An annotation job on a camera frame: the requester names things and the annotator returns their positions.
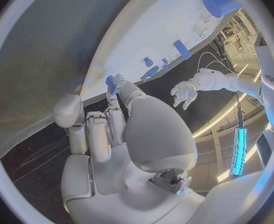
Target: robotic hand with fingers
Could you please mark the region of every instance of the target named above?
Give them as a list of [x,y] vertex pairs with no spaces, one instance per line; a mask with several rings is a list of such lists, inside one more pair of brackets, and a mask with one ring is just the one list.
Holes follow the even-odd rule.
[[181,81],[171,90],[174,107],[184,101],[183,109],[197,97],[197,91],[214,91],[225,88],[229,91],[239,90],[239,77],[236,74],[224,75],[220,71],[200,69],[192,79]]

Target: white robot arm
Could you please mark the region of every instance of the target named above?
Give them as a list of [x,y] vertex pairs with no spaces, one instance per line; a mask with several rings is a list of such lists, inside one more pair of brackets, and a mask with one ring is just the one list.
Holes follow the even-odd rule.
[[215,91],[225,88],[229,91],[241,91],[255,97],[263,104],[261,85],[239,78],[236,74],[224,75],[220,71],[200,69],[192,79],[179,82],[172,90],[174,107],[184,101],[183,109],[189,106],[197,97],[197,91]]

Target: black floor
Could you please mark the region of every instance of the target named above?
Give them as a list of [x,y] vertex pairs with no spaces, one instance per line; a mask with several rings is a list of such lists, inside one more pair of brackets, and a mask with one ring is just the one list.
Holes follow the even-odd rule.
[[[173,97],[170,90],[178,82],[194,76],[199,56],[204,51],[214,53],[207,46],[163,77],[143,83],[139,87],[148,95],[172,106]],[[204,55],[202,67],[213,60],[211,55]],[[211,69],[225,72],[225,68],[217,64],[211,66]],[[175,110],[194,132],[214,117],[231,97],[232,93],[227,90],[199,92],[195,102],[186,111],[182,109],[182,105]],[[104,111],[105,108],[106,100],[102,100],[85,107],[85,111]],[[1,159],[13,183],[25,198],[57,224],[72,223],[63,207],[60,191],[63,167],[70,154],[67,132],[53,123],[18,144]]]

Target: blue object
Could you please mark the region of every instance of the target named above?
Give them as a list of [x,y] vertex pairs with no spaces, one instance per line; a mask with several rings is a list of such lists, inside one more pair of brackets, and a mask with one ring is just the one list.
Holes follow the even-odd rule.
[[234,137],[234,151],[233,159],[231,163],[230,175],[232,176],[241,176],[244,164],[246,160],[246,151],[247,151],[247,129],[240,128],[235,133]]
[[109,93],[114,96],[118,93],[118,89],[114,85],[113,81],[114,81],[114,77],[113,76],[108,76],[105,83],[108,86]]
[[183,56],[183,58],[186,60],[188,57],[191,56],[191,53],[187,50],[185,45],[182,43],[182,41],[178,40],[174,42],[174,47],[179,51],[179,53]]
[[159,67],[158,67],[158,66],[155,66],[155,67],[151,68],[149,71],[147,71],[147,72],[144,74],[144,76],[141,77],[141,80],[142,80],[143,82],[146,82],[146,81],[147,81],[147,78],[154,77],[154,76],[157,74],[158,70],[159,70]]
[[211,15],[217,18],[241,7],[235,0],[204,0],[204,5]]
[[145,58],[144,58],[144,61],[145,61],[145,65],[146,65],[147,67],[151,67],[151,66],[153,65],[153,61],[150,60],[148,57],[145,57]]
[[163,60],[163,63],[167,65],[168,61],[166,60],[166,58],[164,58]]

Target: blue cylinder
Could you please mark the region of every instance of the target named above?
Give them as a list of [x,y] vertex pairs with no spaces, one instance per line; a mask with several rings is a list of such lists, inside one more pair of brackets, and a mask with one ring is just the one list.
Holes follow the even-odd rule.
[[241,7],[235,0],[204,0],[204,5],[211,15],[217,18]]

